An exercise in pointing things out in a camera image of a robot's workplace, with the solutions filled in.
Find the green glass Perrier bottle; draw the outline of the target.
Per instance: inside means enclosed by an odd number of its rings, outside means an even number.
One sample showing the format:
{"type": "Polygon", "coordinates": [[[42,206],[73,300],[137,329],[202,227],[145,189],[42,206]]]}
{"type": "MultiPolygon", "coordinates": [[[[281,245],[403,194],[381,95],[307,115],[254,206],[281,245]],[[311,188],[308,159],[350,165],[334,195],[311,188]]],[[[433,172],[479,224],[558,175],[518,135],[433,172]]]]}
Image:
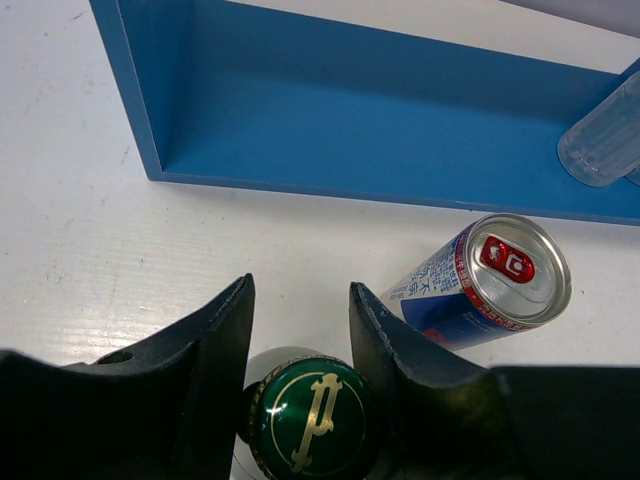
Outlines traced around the green glass Perrier bottle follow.
{"type": "Polygon", "coordinates": [[[248,361],[231,464],[234,479],[367,479],[384,414],[345,361],[278,347],[248,361]]]}

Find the blue silver Red Bull can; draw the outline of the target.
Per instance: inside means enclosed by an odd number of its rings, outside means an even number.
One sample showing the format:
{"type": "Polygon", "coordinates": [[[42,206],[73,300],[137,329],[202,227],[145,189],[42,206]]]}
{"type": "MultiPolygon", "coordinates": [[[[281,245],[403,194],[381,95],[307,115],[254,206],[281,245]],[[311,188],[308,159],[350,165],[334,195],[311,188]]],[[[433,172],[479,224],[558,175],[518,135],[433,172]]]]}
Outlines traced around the blue silver Red Bull can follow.
{"type": "Polygon", "coordinates": [[[461,350],[551,322],[571,294],[557,242],[532,220],[503,213],[467,226],[381,301],[428,339],[461,350]]]}

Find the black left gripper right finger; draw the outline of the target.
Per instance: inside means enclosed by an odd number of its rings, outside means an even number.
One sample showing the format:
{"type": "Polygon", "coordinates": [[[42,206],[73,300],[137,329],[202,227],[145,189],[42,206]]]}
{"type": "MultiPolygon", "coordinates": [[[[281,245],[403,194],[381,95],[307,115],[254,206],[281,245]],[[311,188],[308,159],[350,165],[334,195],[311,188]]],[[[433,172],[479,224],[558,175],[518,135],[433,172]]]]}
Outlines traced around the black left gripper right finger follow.
{"type": "Polygon", "coordinates": [[[349,288],[353,363],[378,403],[374,479],[635,479],[639,372],[484,368],[349,288]]]}

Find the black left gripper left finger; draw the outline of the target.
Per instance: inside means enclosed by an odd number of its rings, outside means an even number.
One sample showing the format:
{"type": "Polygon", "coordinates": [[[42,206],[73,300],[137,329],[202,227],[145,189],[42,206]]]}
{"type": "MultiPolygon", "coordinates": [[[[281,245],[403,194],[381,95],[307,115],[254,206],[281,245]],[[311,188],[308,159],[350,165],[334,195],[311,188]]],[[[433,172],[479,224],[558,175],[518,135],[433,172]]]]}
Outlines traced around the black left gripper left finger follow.
{"type": "Polygon", "coordinates": [[[1,353],[5,479],[226,479],[240,417],[255,285],[92,364],[1,353]]]}

